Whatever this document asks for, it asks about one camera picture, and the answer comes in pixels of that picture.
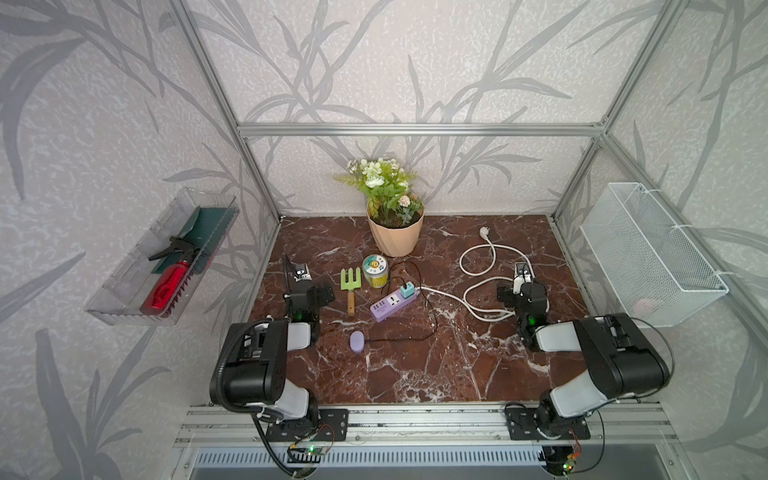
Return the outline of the purple earbuds case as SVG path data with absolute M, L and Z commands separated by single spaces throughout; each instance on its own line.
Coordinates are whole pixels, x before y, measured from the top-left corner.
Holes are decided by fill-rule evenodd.
M 365 336 L 361 331 L 353 331 L 349 337 L 349 346 L 354 353 L 362 353 L 365 349 Z

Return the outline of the purple power strip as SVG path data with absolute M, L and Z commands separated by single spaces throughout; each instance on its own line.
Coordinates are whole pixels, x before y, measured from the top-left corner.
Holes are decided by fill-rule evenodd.
M 376 322 L 382 322 L 391 316 L 415 302 L 419 297 L 419 290 L 416 288 L 416 294 L 408 299 L 403 299 L 399 289 L 382 298 L 370 307 L 370 312 Z

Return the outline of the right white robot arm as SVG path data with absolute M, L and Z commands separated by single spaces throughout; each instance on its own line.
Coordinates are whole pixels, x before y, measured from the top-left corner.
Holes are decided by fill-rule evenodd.
M 535 280 L 499 282 L 497 299 L 515 314 L 516 331 L 532 352 L 576 352 L 585 370 L 542 394 L 534 414 L 550 435 L 619 399 L 652 395 L 667 386 L 673 366 L 625 313 L 565 322 L 548 318 L 546 288 Z

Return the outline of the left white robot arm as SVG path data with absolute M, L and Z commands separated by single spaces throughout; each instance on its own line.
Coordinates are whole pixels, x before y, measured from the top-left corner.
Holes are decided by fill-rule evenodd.
M 282 260 L 285 313 L 279 318 L 232 324 L 209 384 L 210 401 L 230 412 L 269 423 L 315 426 L 317 401 L 288 380 L 292 351 L 307 349 L 320 336 L 320 310 L 335 300 L 333 287 L 311 278 L 305 264 Z

